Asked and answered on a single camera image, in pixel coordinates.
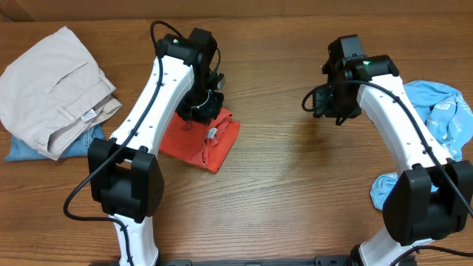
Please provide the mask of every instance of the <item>light blue cloth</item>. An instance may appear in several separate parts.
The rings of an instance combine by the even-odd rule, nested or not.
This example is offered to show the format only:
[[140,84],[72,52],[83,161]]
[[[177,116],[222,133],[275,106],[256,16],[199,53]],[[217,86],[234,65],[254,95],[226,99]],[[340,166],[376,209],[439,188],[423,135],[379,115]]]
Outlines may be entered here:
[[[100,138],[102,140],[105,139],[101,125],[95,126],[85,131],[64,151],[64,153],[61,155],[61,158],[87,155],[90,143],[94,140],[94,138]],[[47,159],[47,157],[38,153],[35,149],[29,147],[23,140],[19,140],[12,136],[10,154],[5,158],[7,162],[41,159]]]
[[[432,136],[453,156],[462,159],[461,149],[473,137],[473,113],[459,91],[430,81],[405,84],[407,97]],[[398,181],[396,173],[382,174],[371,186],[373,205],[382,210],[384,201]]]

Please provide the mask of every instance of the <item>wood grain surface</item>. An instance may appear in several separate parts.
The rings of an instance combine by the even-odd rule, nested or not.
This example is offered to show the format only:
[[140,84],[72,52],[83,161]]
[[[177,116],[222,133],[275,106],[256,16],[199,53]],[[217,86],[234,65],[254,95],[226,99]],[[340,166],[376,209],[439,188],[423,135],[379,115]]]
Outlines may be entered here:
[[[368,55],[388,54],[404,81],[438,81],[473,104],[473,18],[462,14],[170,19],[188,35],[212,31],[227,75],[224,107],[242,123],[218,174],[160,155],[166,181],[154,215],[164,259],[282,259],[347,254],[383,225],[374,179],[395,170],[366,115],[335,126],[301,109],[326,77],[327,45],[357,33]],[[104,125],[109,136],[146,84],[154,50],[149,20],[8,23],[0,26],[0,71],[45,36],[68,26],[117,87],[123,108]],[[157,36],[167,31],[157,30]],[[0,131],[0,157],[10,134]],[[463,149],[473,160],[473,146]],[[62,213],[88,174],[85,157],[6,163],[0,159],[0,265],[87,265],[119,257],[113,226]],[[103,215],[89,186],[72,212]],[[472,251],[473,225],[435,243]],[[423,252],[420,265],[472,265],[471,259]]]
[[0,0],[14,21],[473,13],[471,0]]

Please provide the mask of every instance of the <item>wooden table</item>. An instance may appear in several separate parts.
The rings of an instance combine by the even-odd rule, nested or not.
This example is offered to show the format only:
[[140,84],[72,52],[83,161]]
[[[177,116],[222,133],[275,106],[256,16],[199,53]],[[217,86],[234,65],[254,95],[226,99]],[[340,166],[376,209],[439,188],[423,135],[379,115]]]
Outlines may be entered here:
[[[335,126],[301,110],[304,95],[326,77],[327,45],[357,33],[368,55],[388,54],[404,81],[447,83],[473,104],[473,18],[465,15],[307,16],[170,19],[188,35],[212,31],[227,75],[224,107],[242,123],[218,174],[160,155],[166,189],[154,215],[164,259],[281,259],[346,254],[383,225],[369,191],[394,171],[365,115]],[[0,69],[37,41],[68,26],[117,87],[123,108],[104,125],[109,136],[148,80],[154,50],[147,20],[0,24]],[[157,37],[167,30],[159,28]],[[0,157],[10,134],[0,132]],[[473,160],[473,146],[463,149]],[[114,228],[62,213],[88,174],[86,158],[0,160],[0,265],[87,265],[119,257]],[[101,215],[89,186],[72,212]],[[435,243],[472,251],[473,227]],[[471,265],[471,259],[423,252],[421,265]]]

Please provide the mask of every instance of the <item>khaki pants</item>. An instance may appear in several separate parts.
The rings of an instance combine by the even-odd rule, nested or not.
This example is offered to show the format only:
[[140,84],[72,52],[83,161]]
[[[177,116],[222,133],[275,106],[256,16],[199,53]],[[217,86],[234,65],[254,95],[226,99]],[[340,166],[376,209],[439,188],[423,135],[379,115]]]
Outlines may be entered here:
[[[63,27],[6,68],[0,120],[15,137],[57,160],[81,133],[121,107],[114,90],[86,47]],[[83,119],[91,109],[97,116]]]

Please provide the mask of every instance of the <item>red cloth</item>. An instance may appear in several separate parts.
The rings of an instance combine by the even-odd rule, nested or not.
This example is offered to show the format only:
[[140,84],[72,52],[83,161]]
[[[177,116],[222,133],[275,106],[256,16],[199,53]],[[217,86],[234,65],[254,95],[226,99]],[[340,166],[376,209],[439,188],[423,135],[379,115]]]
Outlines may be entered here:
[[217,119],[206,126],[185,122],[174,114],[164,133],[160,151],[215,174],[238,136],[240,123],[233,121],[232,116],[230,111],[222,108]]

